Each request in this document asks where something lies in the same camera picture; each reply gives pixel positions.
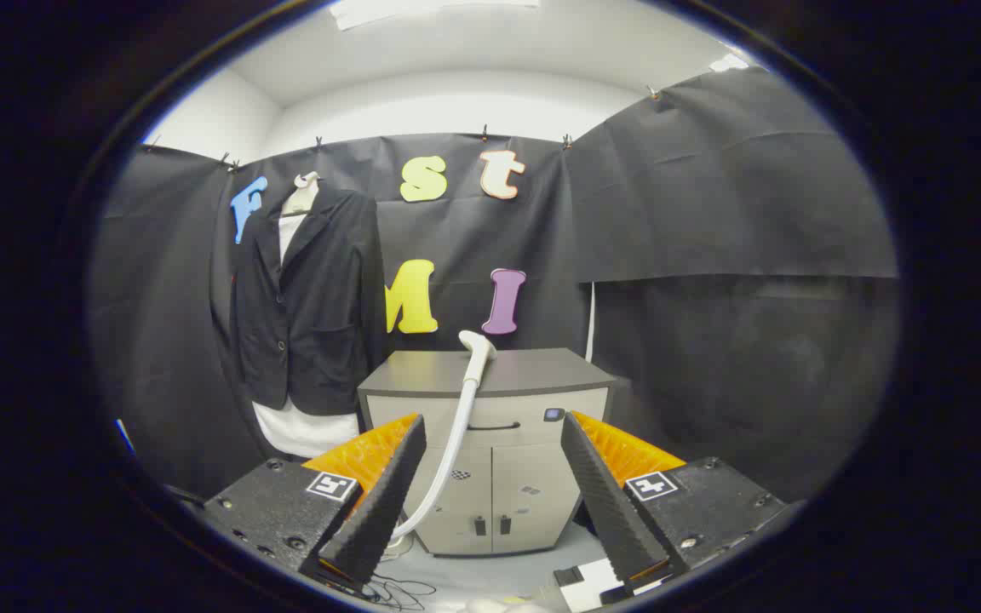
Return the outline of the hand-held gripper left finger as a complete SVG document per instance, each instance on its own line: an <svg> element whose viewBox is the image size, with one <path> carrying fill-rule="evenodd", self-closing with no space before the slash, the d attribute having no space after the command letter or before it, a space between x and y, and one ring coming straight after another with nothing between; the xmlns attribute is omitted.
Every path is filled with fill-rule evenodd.
<svg viewBox="0 0 981 613"><path fill-rule="evenodd" d="M401 416L310 461L268 459L207 500L202 520L265 561L359 593L425 450L423 418Z"/></svg>

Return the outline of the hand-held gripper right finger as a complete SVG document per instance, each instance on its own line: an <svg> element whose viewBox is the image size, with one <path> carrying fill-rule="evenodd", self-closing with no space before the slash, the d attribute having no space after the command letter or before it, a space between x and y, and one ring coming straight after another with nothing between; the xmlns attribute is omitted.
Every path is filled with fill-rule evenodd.
<svg viewBox="0 0 981 613"><path fill-rule="evenodd" d="M565 416L560 446L628 596L720 561L789 516L724 459L684 461L580 412Z"/></svg>

